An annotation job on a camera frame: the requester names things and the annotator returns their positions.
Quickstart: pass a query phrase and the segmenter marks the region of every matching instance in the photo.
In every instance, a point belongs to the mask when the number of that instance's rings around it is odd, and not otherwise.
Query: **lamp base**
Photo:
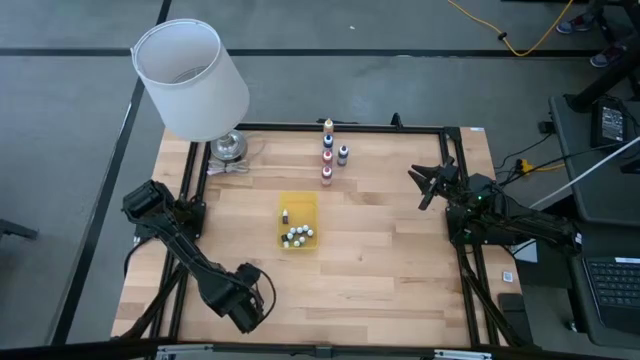
[[[211,155],[225,163],[242,160],[247,155],[247,148],[247,139],[237,130],[211,141]]]

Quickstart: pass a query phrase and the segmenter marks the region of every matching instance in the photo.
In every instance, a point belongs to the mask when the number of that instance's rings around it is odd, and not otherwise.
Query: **keyboard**
[[[585,258],[585,267],[600,321],[640,334],[640,259]]]

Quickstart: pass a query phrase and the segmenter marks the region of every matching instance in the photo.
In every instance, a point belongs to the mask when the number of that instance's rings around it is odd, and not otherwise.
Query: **black desk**
[[[549,105],[563,154],[588,149],[591,114],[573,112],[560,96],[550,98]],[[640,105],[625,105],[634,116],[640,117]],[[602,152],[595,151],[568,159],[565,163],[569,178],[575,178],[604,156]],[[572,188],[570,200],[574,201],[578,216],[585,220],[580,224],[583,255],[640,257],[640,227],[588,222],[605,220],[620,223],[616,220],[618,216],[624,220],[623,223],[640,219],[640,175],[622,175],[617,168],[621,162],[618,159],[611,162],[610,166],[605,164]],[[568,267],[572,279],[569,296],[579,330],[585,331],[597,345],[640,349],[639,335],[605,328],[600,323],[582,257],[570,260]]]

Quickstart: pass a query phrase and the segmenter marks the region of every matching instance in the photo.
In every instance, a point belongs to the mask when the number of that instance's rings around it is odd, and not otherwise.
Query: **yellow cable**
[[[491,25],[490,23],[482,20],[482,19],[478,19],[477,17],[471,15],[467,10],[463,9],[460,5],[454,3],[452,0],[447,0],[449,1],[449,4],[455,6],[458,10],[462,11],[463,14],[467,15],[468,17],[470,17],[471,19],[479,22],[480,24],[486,25],[490,28],[492,28],[493,30],[495,30],[498,34],[502,34],[503,31],[498,29],[497,27]],[[551,30],[553,30],[553,28],[556,27],[556,25],[558,25],[558,23],[560,22],[560,19],[562,19],[562,17],[564,16],[564,14],[567,12],[567,10],[569,10],[569,7],[571,6],[571,4],[573,4],[573,0],[569,0],[569,3],[567,3],[567,6],[564,7],[564,10],[562,10],[562,12],[560,13],[560,15],[558,16],[558,18],[556,19],[556,21],[553,22],[553,25],[551,25],[551,27],[547,30],[546,33],[544,33],[544,35],[540,38],[540,40],[538,40],[538,42],[533,45],[533,47],[523,53],[519,53],[517,51],[515,51],[513,49],[513,47],[511,46],[511,43],[509,43],[509,40],[507,40],[506,37],[504,37],[502,39],[502,41],[505,43],[505,45],[507,46],[507,48],[509,48],[509,50],[511,50],[511,52],[513,53],[513,55],[515,56],[519,56],[519,57],[523,57],[523,56],[527,56],[529,54],[531,54],[531,52],[533,52],[533,50],[535,50],[538,46],[540,46],[540,44],[542,44],[542,42],[549,36],[549,33],[551,33]]]
[[[562,169],[564,167],[564,164],[560,164],[560,165],[555,165],[555,166],[550,166],[548,168],[540,168],[537,169],[536,171],[553,171],[553,170],[558,170],[558,169]]]

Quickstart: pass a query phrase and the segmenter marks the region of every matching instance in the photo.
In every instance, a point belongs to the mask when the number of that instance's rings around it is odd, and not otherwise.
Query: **shoe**
[[[592,66],[597,68],[607,67],[620,60],[626,50],[626,47],[614,44],[604,49],[600,54],[593,56],[589,62]]]
[[[589,31],[593,28],[594,17],[591,15],[580,15],[565,21],[556,26],[556,31],[560,34],[571,34],[574,31]]]

